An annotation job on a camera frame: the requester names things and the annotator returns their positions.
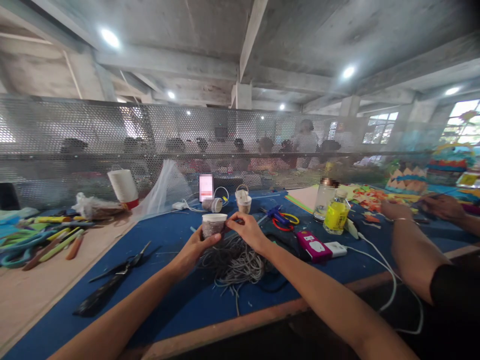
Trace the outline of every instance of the blue scissors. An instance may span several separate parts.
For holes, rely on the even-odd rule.
[[[7,254],[0,260],[0,265],[9,269],[21,268],[35,255],[35,247],[58,231],[40,232],[17,243],[0,246],[0,254]]]

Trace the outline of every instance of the concrete ceiling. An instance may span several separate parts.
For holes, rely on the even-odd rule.
[[[277,110],[286,103],[293,111],[332,114],[351,95],[369,109],[404,105],[480,77],[479,24],[469,1],[17,3],[0,4],[0,80],[21,94],[76,98],[77,85],[82,93],[88,87],[82,74],[97,66],[93,62],[100,68],[91,75],[106,69],[119,96],[228,107],[238,79],[252,83],[253,108]],[[118,36],[119,50],[103,41],[103,28]],[[87,63],[75,64],[78,52],[86,53]],[[354,77],[341,80],[349,65]],[[478,90],[477,81],[468,86]]]

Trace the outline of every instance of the metal mesh fence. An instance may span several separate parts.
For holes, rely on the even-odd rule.
[[[22,206],[45,209],[71,205],[78,192],[114,199],[107,177],[114,165],[131,169],[142,197],[168,158],[177,161],[194,192],[199,173],[212,173],[215,185],[229,190],[241,183],[295,189],[324,176],[381,185],[393,159],[427,163],[429,155],[411,141],[408,152],[398,152],[409,137],[406,128],[396,137],[394,126],[383,129],[389,141],[371,143],[377,130],[369,121],[5,95],[0,183],[13,184]],[[436,130],[438,137],[442,130]]]

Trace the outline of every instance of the forearm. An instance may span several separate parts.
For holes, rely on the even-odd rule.
[[[467,214],[462,219],[455,219],[451,222],[467,233],[480,238],[480,217]]]
[[[270,243],[262,253],[362,359],[416,358],[392,328],[345,286],[276,244]]]
[[[408,220],[393,225],[392,254],[403,281],[423,300],[433,304],[430,283],[437,268],[450,261],[437,246]]]
[[[178,279],[175,269],[167,265],[70,340],[50,359],[116,359]]]

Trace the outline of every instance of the bracelet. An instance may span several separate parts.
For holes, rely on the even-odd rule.
[[[416,222],[415,220],[412,220],[412,219],[407,219],[407,218],[405,218],[405,217],[399,217],[399,218],[393,219],[392,221],[395,223],[396,220],[407,220],[407,221],[410,221],[410,222],[414,223],[414,224],[417,225],[418,227],[420,227],[419,223]]]

